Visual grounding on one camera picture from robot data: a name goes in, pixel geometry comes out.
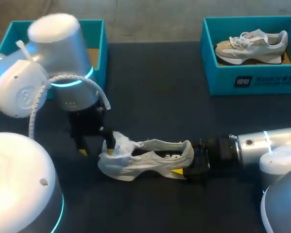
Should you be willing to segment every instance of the screw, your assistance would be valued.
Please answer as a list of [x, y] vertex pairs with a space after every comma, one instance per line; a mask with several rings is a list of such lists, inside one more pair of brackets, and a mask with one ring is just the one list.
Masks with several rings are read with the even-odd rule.
[[249, 139], [249, 140], [246, 141], [246, 144], [247, 145], [252, 145], [253, 144], [253, 141], [251, 139]]

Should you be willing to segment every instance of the shoe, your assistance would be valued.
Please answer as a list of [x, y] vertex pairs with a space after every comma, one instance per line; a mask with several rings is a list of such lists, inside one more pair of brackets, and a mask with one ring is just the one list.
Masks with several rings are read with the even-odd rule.
[[215, 54], [222, 60], [240, 65], [248, 59], [264, 63], [280, 64], [281, 55], [288, 45], [288, 33], [266, 34], [260, 29], [242, 33], [240, 37], [230, 37], [215, 46]]
[[106, 142], [99, 155], [99, 169], [107, 176], [132, 181], [142, 172], [153, 170], [167, 178], [184, 179], [172, 170], [190, 166], [194, 150], [189, 141], [170, 143], [157, 139], [133, 142], [119, 132], [113, 133], [116, 145], [109, 155]]

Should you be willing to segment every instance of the blue cardboard box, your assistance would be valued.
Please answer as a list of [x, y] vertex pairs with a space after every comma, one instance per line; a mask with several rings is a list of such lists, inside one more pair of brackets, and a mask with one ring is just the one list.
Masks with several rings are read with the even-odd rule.
[[213, 45], [256, 29], [287, 31], [291, 61], [291, 16], [204, 18], [200, 50], [211, 95], [291, 93], [291, 65], [218, 65]]
[[[16, 41], [28, 43], [27, 30], [33, 21], [12, 21], [0, 44], [0, 52], [9, 55], [18, 49]], [[83, 38], [88, 49], [99, 49], [97, 66], [94, 74], [97, 84], [104, 89], [107, 69], [108, 44], [103, 20], [79, 20]], [[52, 90], [48, 91], [48, 99], [53, 98]]]

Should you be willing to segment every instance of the gray floor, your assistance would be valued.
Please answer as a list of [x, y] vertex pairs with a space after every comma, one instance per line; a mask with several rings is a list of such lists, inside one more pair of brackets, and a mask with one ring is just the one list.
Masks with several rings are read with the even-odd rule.
[[[0, 0], [0, 41], [12, 20], [37, 19], [47, 3]], [[291, 15], [291, 0], [53, 0], [47, 9], [104, 19], [109, 42], [191, 41], [204, 17]]]

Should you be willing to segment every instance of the white coiled cable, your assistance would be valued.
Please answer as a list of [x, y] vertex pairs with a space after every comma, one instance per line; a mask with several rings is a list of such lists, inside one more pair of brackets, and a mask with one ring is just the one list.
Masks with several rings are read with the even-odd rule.
[[92, 86], [95, 90], [97, 90], [99, 92], [99, 94], [101, 95], [101, 98], [102, 98], [102, 101], [103, 101], [103, 104], [105, 105], [105, 108], [107, 110], [110, 110], [111, 109], [111, 106], [110, 106], [110, 103], [106, 97], [106, 94], [103, 92], [103, 90], [101, 89], [101, 87], [94, 81], [90, 80], [90, 79], [86, 79], [84, 78], [83, 76], [79, 76], [79, 75], [71, 75], [71, 74], [63, 74], [63, 75], [58, 75], [58, 76], [55, 76], [53, 78], [50, 78], [46, 84], [44, 84], [36, 98], [35, 98], [35, 102], [32, 106], [32, 110], [31, 110], [31, 114], [30, 114], [30, 119], [29, 119], [29, 138], [34, 140], [34, 123], [35, 123], [35, 116], [39, 110], [39, 104], [40, 104], [40, 100], [41, 100], [41, 97], [44, 95], [44, 93], [46, 92], [47, 89], [49, 89], [51, 87], [51, 83], [55, 83], [55, 82], [58, 82], [58, 81], [61, 81], [61, 80], [74, 80], [74, 81], [77, 81], [77, 80], [80, 80], [82, 82], [85, 82], [87, 84], [89, 84], [90, 86]]

